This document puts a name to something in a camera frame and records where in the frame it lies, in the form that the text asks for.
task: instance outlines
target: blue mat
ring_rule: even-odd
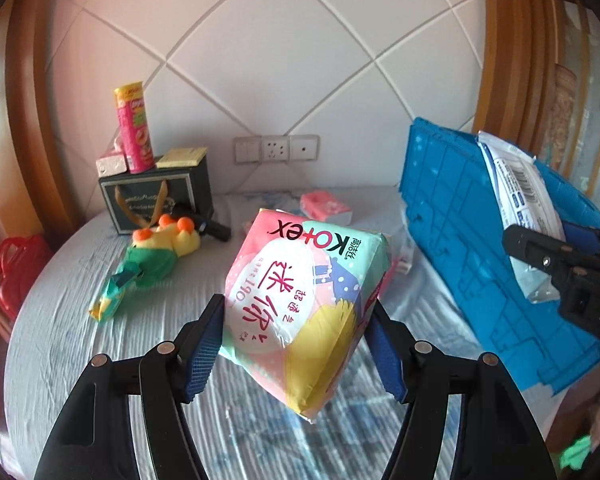
[[[587,198],[546,165],[537,166],[563,221],[600,228],[600,211]],[[522,295],[474,136],[416,119],[400,193],[414,240],[518,388],[540,382],[559,392],[600,361],[600,341],[564,321],[557,301],[532,304]]]

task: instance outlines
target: red handbag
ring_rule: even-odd
[[[52,256],[40,235],[7,238],[0,244],[0,308],[11,322]]]

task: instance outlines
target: screw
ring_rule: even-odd
[[[482,360],[484,361],[484,363],[486,365],[489,365],[489,366],[495,366],[498,364],[498,356],[496,354],[492,354],[490,352],[487,352],[485,355],[483,355]]]
[[[431,344],[426,341],[418,341],[413,347],[419,354],[428,354],[433,350],[433,346],[431,346]]]
[[[173,352],[176,349],[176,345],[174,345],[171,341],[164,341],[158,345],[158,354],[167,355]]]
[[[106,362],[107,356],[104,354],[94,355],[93,358],[91,358],[91,366],[95,366],[96,368],[102,366]]]

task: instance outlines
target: potato chip can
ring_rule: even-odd
[[[142,173],[155,166],[149,127],[146,123],[142,82],[131,83],[114,90],[120,138],[125,149],[130,173]]]

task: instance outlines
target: black gift box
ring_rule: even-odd
[[[105,176],[99,183],[113,224],[121,235],[148,226],[152,216],[171,214],[176,204],[188,206],[208,219],[214,214],[206,156],[190,168],[153,168],[143,173]],[[164,205],[157,210],[156,202],[162,194]],[[126,204],[127,211],[118,200]]]

